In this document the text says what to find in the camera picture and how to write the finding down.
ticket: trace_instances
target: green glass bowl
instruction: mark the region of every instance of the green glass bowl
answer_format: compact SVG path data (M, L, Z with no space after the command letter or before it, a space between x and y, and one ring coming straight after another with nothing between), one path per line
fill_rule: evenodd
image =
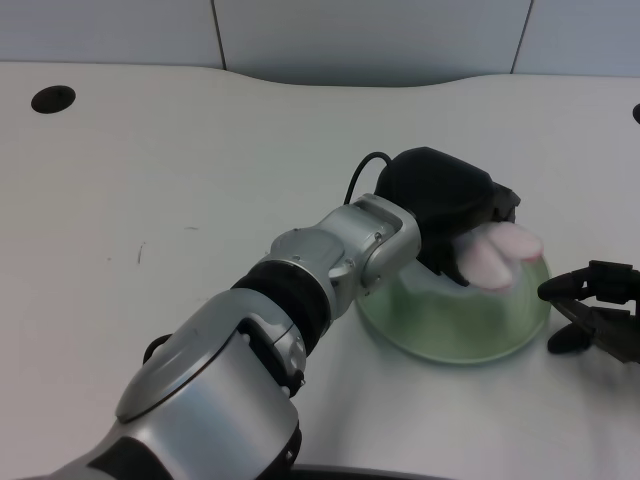
M475 290L452 295L446 289L428 288L416 292L407 288L404 278L394 278L357 304L364 318L391 343L429 360L455 364L495 360L526 345L549 319L551 305L537 295L538 286L549 279L542 258L523 263L518 283L502 294Z

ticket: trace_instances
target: silver robotic arm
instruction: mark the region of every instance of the silver robotic arm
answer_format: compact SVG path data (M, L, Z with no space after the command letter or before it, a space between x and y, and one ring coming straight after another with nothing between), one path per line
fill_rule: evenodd
M301 444L290 397L307 356L354 298L420 249L414 217L374 195L281 235L143 365L98 446L47 478L278 478Z

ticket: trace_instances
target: table surface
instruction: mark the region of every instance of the table surface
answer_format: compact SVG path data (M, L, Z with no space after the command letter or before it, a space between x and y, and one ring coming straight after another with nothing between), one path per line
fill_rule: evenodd
M0 477L91 448L154 338L319 221L367 153L427 145L523 199L554 273L640 265L640 79L491 76L408 89L290 86L208 69L0 64ZM76 102L30 108L50 85ZM380 166L365 170L371 191ZM142 255L138 262L139 250ZM404 355L354 308L295 398L301 463L463 480L636 479L640 378L558 358L551 325L479 367Z

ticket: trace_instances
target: black cable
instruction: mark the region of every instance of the black cable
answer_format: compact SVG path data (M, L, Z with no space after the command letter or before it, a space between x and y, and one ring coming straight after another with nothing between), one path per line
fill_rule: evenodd
M145 363L147 363L147 360L149 360L151 358L151 355L153 355L153 352L155 352L156 348L158 348L160 345L162 345L164 342L166 342L167 340L169 340L169 337L171 336L171 334L169 335L163 335L161 337L156 338L153 342L151 342L149 344L149 346L147 347L147 349L144 351L144 356L142 357L142 364L144 365Z
M389 170L391 170L391 158L386 153L373 152L367 155L366 157L364 157L360 162L360 165L358 165L358 168L356 168L356 171L353 172L353 176L351 177L351 182L349 183L349 188L347 189L347 195L344 197L344 205L348 205L351 202L353 189L356 187L356 182L358 181L358 177L360 176L360 173L362 172L364 167L367 166L367 163L369 163L374 158L381 158L382 160L384 160L384 163L386 163L387 167L389 167Z

